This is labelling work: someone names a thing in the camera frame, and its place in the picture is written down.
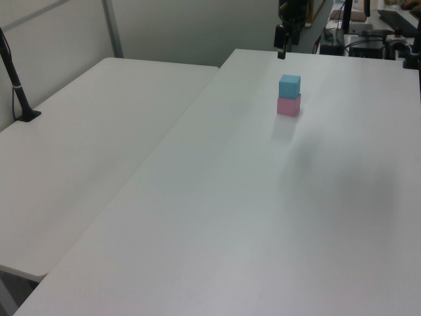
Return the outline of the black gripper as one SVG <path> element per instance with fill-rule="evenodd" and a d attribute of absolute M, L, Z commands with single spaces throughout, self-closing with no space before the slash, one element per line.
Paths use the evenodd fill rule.
<path fill-rule="evenodd" d="M 285 59 L 286 47 L 286 29 L 291 28 L 289 31 L 290 45 L 298 45 L 300 40 L 300 29 L 305 25 L 307 19 L 307 0 L 279 0 L 278 1 L 278 16 L 282 21 L 282 25 L 276 26 L 274 35 L 274 47 L 278 50 L 278 58 Z"/>

